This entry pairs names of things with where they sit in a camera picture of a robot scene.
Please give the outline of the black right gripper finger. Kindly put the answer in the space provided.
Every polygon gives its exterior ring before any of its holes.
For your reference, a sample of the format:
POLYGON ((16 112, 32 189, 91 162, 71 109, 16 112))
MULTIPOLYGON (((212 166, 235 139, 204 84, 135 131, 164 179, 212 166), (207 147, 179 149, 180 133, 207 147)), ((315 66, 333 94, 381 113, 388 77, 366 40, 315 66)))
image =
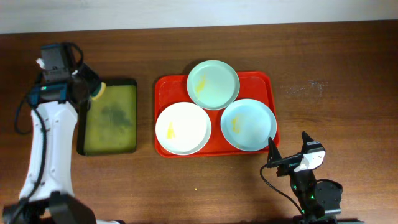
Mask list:
POLYGON ((301 153, 307 153, 310 149, 313 148, 314 140, 305 132, 302 132, 302 150, 301 153))
POLYGON ((268 146, 269 146, 269 152, 268 152, 266 167, 267 168, 277 167, 280 164, 282 157, 271 137, 268 138, 268 146))

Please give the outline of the yellow green sponge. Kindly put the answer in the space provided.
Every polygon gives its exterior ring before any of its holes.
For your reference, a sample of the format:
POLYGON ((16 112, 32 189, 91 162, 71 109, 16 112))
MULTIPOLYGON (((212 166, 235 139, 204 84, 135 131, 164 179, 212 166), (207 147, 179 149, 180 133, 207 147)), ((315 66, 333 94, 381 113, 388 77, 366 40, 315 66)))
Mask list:
POLYGON ((106 89, 105 82, 101 82, 101 84, 98 86, 98 88, 90 95, 90 98, 92 100, 99 99, 102 96, 102 94, 104 93, 105 89, 106 89))

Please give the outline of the light blue plate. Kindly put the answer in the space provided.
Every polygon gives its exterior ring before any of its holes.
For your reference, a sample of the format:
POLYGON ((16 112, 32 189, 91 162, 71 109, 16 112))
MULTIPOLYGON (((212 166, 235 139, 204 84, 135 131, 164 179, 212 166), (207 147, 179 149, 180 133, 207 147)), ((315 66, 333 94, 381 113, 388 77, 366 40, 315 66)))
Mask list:
POLYGON ((249 98, 231 103, 221 115, 220 125, 227 142, 246 152, 266 148, 277 132, 276 117, 271 109, 249 98))

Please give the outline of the green plate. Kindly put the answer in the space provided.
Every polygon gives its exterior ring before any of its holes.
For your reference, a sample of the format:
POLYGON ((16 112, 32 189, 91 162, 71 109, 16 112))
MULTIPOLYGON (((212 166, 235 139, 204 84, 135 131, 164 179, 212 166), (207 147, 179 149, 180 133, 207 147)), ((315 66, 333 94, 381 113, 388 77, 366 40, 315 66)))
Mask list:
POLYGON ((198 106, 220 110, 238 96, 240 81, 233 67, 219 60, 206 60, 194 66, 187 78, 187 93, 198 106))

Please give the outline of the white plate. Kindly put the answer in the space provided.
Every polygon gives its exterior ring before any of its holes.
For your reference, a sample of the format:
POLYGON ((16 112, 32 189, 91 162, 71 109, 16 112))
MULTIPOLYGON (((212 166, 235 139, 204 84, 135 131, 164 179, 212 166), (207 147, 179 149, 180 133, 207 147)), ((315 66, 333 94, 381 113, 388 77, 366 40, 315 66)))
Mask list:
POLYGON ((158 116, 155 136, 160 145, 172 154, 194 154, 204 148, 210 139, 210 117, 194 103, 174 103, 158 116))

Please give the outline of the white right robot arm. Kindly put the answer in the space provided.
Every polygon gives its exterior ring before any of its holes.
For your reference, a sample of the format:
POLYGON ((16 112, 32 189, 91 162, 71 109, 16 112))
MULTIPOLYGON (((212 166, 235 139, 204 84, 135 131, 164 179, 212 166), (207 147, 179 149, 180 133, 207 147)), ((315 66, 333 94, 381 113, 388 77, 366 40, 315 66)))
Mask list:
POLYGON ((361 223, 358 219, 337 219, 341 213, 343 186, 330 179, 317 179, 313 171, 323 164, 326 150, 319 141, 302 132, 300 152, 282 157, 272 138, 268 139, 267 163, 260 168, 261 179, 278 194, 287 198, 299 210, 294 223, 361 223), (263 175, 263 170, 277 168, 276 176, 290 177, 290 188, 298 201, 274 187, 263 175))

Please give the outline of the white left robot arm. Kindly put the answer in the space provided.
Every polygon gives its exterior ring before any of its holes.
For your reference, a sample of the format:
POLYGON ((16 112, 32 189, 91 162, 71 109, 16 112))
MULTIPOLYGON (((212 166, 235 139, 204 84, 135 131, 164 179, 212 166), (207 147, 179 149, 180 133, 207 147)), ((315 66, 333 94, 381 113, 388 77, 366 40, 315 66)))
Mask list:
POLYGON ((105 84, 85 64, 45 66, 44 83, 23 102, 31 109, 32 149, 26 180, 16 204, 4 207, 4 223, 99 223, 72 188, 72 140, 78 107, 104 92, 105 84))

